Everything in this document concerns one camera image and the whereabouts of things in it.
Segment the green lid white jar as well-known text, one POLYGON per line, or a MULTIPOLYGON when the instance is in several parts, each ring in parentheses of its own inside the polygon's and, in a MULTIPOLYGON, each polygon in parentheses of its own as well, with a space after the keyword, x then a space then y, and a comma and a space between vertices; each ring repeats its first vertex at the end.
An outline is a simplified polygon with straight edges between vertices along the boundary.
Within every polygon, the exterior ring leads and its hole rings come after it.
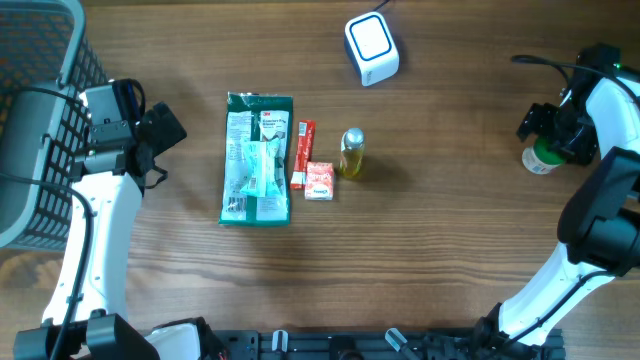
POLYGON ((533 174, 547 175, 566 163, 566 160, 550 148, 550 143, 543 137, 525 148, 522 153, 524 167, 533 174))

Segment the green foil packet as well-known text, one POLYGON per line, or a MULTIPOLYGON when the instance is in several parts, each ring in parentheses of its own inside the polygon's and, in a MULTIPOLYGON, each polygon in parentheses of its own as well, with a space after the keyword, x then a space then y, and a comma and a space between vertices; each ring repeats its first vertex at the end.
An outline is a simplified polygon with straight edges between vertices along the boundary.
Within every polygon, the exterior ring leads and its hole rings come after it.
POLYGON ((228 94, 221 225, 290 223, 286 165, 292 124, 290 96, 228 94))

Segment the red white snack packet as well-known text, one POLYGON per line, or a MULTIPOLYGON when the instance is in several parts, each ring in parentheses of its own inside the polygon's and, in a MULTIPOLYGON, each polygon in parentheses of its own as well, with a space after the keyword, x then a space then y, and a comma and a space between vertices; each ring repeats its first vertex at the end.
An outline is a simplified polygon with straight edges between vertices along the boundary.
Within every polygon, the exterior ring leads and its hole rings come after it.
POLYGON ((307 164, 311 159, 315 130, 316 122, 313 120, 299 122, 296 157, 290 181, 292 190, 302 190, 305 187, 307 164))

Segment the small red white carton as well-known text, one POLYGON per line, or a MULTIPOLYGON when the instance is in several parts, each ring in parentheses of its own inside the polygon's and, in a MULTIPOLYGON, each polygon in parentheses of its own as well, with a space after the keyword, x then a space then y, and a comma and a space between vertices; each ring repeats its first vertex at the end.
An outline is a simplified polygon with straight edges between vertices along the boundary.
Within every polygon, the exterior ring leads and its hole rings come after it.
POLYGON ((332 200, 334 176, 334 167, 331 163, 309 162, 306 169, 305 199, 332 200))

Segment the yellow dish soap bottle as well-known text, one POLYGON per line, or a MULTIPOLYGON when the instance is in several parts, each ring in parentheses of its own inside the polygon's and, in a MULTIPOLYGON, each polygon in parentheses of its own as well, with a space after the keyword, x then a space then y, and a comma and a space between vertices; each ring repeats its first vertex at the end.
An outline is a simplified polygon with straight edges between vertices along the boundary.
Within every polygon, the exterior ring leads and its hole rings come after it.
POLYGON ((354 178, 361 169, 365 152, 365 136, 360 128, 350 128, 342 136, 340 145, 340 173, 354 178))

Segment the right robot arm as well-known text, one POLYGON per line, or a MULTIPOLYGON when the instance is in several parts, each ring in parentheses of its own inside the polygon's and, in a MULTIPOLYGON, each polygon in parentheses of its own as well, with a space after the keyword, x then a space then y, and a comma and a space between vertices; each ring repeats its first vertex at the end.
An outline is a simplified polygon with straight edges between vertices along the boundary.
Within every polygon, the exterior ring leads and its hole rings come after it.
POLYGON ((594 172, 566 204, 558 243, 516 295, 481 318, 469 341, 474 357, 542 357, 555 325, 591 292, 639 265, 639 72, 621 64, 619 48, 599 43, 575 63, 514 55, 518 64, 556 69, 566 82, 562 101, 533 104, 517 135, 537 137, 527 153, 546 166, 586 166, 594 172))

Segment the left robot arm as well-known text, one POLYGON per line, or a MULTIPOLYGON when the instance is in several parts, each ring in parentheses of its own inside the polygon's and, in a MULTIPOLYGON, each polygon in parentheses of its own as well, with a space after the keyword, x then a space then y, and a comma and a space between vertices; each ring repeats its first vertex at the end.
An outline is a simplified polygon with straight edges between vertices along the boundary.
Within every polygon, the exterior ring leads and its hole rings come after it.
POLYGON ((216 359, 225 347, 202 318, 142 334, 127 320, 131 233, 158 155, 184 139, 164 103, 113 80, 77 95, 23 87, 1 141, 1 242, 63 243, 41 324, 20 331, 17 359, 216 359))

